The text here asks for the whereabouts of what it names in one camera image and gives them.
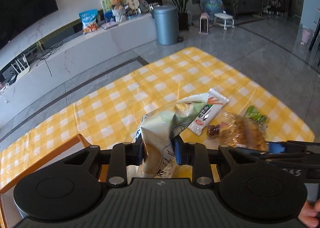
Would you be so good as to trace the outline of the person's hand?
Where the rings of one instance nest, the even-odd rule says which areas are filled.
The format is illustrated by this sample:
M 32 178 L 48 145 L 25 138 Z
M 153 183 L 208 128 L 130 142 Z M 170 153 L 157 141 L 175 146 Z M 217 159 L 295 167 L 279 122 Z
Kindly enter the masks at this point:
M 319 226 L 320 200 L 315 203 L 305 202 L 298 219 L 308 228 L 316 228 Z

